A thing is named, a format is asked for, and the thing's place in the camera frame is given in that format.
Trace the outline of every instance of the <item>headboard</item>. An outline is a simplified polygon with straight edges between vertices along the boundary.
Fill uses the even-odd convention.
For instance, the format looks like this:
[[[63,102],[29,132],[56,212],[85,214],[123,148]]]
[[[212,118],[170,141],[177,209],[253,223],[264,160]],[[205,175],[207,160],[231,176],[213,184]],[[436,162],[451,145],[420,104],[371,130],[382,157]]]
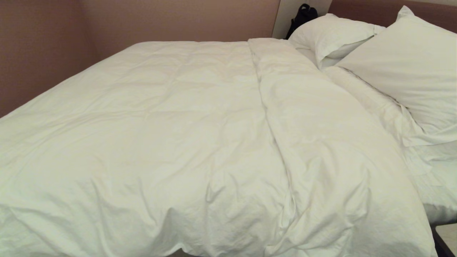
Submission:
[[[406,0],[333,0],[329,13],[387,27],[395,22],[404,5],[418,17],[457,33],[457,6]]]

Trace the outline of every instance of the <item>pink wall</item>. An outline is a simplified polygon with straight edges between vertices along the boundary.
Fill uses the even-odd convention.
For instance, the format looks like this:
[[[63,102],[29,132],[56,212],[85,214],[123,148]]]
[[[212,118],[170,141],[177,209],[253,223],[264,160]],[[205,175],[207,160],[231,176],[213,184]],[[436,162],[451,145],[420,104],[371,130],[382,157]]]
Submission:
[[[102,58],[144,41],[271,37],[280,0],[81,0]]]
[[[0,0],[0,117],[98,60],[78,0]]]

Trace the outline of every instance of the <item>duvet cover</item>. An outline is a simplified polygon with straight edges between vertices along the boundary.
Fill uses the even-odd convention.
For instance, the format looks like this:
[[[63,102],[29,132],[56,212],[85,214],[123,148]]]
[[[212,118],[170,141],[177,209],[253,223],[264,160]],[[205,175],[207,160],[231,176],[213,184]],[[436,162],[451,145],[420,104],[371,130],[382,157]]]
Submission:
[[[140,43],[0,119],[0,256],[436,256],[406,169],[285,40]]]

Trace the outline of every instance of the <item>white pillow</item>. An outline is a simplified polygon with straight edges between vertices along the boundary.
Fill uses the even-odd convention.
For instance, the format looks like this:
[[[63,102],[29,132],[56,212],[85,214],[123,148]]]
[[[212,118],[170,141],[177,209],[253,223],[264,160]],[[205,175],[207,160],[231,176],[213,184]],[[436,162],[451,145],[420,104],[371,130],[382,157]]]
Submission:
[[[303,48],[297,48],[297,51],[301,54],[303,54],[306,58],[308,58],[310,61],[313,62],[313,64],[317,67],[317,62],[316,62],[316,56],[314,55],[314,52],[311,49],[303,49]],[[325,69],[327,67],[334,66],[337,64],[341,59],[332,59],[332,58],[327,58],[325,57],[322,60],[322,69]]]
[[[457,140],[457,34],[402,9],[383,33],[337,66],[394,98],[405,120],[405,146]]]
[[[301,25],[289,40],[295,48],[313,50],[318,68],[321,69],[325,57],[344,58],[383,29],[385,28],[378,25],[327,14]]]

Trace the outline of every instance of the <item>backpack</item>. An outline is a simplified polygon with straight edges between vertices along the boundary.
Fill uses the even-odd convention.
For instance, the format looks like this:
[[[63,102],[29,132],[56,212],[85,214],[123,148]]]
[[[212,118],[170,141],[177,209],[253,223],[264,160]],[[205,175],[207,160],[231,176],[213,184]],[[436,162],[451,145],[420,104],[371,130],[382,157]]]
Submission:
[[[301,25],[304,23],[313,20],[318,17],[317,11],[315,8],[310,7],[307,4],[302,4],[300,8],[298,9],[297,16],[295,16],[295,19],[292,19],[292,24],[290,25],[289,32],[287,33],[287,36],[285,39],[289,39],[290,35]]]

